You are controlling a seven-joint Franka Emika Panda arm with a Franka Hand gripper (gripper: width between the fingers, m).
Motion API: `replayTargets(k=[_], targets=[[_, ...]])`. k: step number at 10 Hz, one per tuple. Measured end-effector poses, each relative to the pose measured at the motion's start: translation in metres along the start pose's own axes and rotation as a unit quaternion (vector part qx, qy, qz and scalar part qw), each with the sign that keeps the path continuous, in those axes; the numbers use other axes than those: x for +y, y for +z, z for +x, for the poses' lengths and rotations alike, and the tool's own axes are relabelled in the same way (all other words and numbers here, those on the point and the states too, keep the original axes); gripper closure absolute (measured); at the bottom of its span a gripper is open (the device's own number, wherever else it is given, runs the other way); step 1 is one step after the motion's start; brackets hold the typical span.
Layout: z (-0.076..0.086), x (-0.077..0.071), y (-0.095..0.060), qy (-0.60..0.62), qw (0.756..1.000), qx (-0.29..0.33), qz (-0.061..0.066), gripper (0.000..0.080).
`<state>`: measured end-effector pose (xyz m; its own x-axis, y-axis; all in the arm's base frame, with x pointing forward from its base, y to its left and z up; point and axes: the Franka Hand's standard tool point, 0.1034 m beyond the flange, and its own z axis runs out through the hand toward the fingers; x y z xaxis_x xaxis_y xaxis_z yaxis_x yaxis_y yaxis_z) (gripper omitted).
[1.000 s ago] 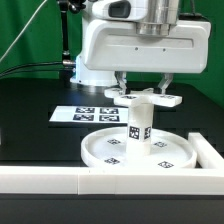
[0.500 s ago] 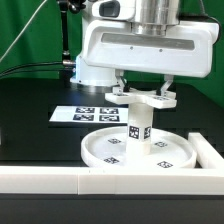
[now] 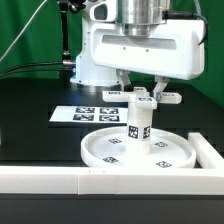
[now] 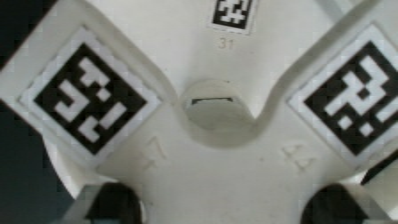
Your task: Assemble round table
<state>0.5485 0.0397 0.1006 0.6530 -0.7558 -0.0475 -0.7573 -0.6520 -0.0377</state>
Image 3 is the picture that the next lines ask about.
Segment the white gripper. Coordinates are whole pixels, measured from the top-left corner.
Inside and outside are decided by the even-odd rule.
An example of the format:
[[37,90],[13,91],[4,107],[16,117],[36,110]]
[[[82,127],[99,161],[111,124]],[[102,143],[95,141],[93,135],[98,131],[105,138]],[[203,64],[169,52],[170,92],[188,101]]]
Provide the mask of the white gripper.
[[161,100],[169,78],[190,80],[203,72],[205,18],[169,6],[167,1],[103,1],[90,8],[92,59],[117,69],[122,90],[131,84],[129,71],[155,75],[153,97]]

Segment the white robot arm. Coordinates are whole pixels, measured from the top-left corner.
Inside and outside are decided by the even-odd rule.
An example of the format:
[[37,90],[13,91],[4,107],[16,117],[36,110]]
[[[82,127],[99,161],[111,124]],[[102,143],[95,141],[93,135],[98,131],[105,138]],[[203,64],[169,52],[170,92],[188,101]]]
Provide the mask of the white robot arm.
[[113,88],[129,74],[153,75],[159,103],[181,101],[165,88],[171,78],[191,80],[204,70],[207,20],[195,12],[173,11],[170,0],[86,0],[82,50],[74,83]]

